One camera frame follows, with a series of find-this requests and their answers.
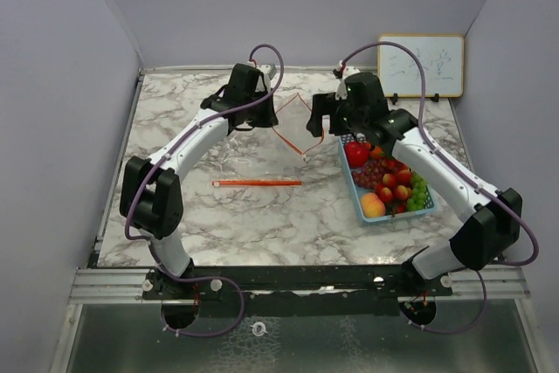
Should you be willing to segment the clear bag orange zipper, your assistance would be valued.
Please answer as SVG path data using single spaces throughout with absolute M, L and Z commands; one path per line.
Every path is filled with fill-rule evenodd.
M 306 129 L 310 105 L 294 93 L 276 102 L 279 123 L 272 128 L 243 125 L 220 145 L 222 171 L 237 179 L 292 178 L 320 163 L 324 137 L 313 137 Z

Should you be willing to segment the green grape bunch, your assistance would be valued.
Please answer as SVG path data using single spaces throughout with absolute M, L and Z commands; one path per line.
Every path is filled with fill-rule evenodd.
M 427 182 L 416 172 L 411 173 L 411 191 L 406 201 L 407 211 L 421 211 L 427 201 Z

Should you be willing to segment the red apple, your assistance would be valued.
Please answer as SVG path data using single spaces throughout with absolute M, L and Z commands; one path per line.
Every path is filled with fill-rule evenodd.
M 368 142 L 348 142 L 344 146 L 346 160 L 351 169 L 361 168 L 369 160 L 370 144 Z

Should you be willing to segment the purple grape bunch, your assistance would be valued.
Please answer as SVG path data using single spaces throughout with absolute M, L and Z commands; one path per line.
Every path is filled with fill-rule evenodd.
M 354 184 L 365 190 L 374 190 L 383 181 L 387 173 L 392 173 L 393 169 L 389 162 L 384 159 L 368 160 L 362 167 L 351 170 Z

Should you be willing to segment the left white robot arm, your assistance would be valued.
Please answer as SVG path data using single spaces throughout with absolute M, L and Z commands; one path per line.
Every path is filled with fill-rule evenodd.
M 165 273 L 162 287 L 180 299 L 192 290 L 192 265 L 177 228 L 183 218 L 182 183 L 215 145 L 239 127 L 271 128 L 278 124 L 273 105 L 274 65 L 253 60 L 236 64 L 228 82 L 205 98 L 192 121 L 167 145 L 147 158 L 131 157 L 124 169 L 120 214 L 125 237 L 145 240 L 156 267 Z

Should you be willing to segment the yellow pink peach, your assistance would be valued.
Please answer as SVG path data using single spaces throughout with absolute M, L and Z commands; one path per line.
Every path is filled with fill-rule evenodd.
M 385 204 L 376 193 L 363 194 L 360 198 L 360 204 L 365 218 L 380 218 L 386 214 Z

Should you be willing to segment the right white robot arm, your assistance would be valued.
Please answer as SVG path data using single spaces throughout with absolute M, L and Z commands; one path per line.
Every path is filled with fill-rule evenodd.
M 403 289 L 420 295 L 441 274 L 479 271 L 513 245 L 520 235 L 521 196 L 483 182 L 442 149 L 409 111 L 391 109 L 380 79 L 356 73 L 340 84 L 345 96 L 317 93 L 307 130 L 322 133 L 329 118 L 332 135 L 362 134 L 387 155 L 416 171 L 453 209 L 463 225 L 446 241 L 409 258 L 401 274 Z

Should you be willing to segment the small framed whiteboard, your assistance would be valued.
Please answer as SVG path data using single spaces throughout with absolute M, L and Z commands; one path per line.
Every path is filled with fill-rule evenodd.
M 387 97 L 418 98 L 419 67 L 428 97 L 458 98 L 464 92 L 465 40 L 460 35 L 389 34 L 379 40 L 384 45 L 377 48 L 377 74 Z M 417 58 L 388 42 L 406 47 Z

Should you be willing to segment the blue plastic basket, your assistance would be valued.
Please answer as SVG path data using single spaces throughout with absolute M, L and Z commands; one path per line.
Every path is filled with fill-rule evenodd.
M 339 138 L 342 171 L 357 218 L 374 224 L 435 211 L 427 182 L 404 163 L 389 158 L 361 135 Z

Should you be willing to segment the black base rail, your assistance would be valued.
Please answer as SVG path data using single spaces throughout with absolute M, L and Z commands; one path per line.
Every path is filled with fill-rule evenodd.
M 452 293 L 445 276 L 418 280 L 400 265 L 190 266 L 179 280 L 152 268 L 142 289 L 144 300 L 211 318 L 396 316 L 401 299 Z

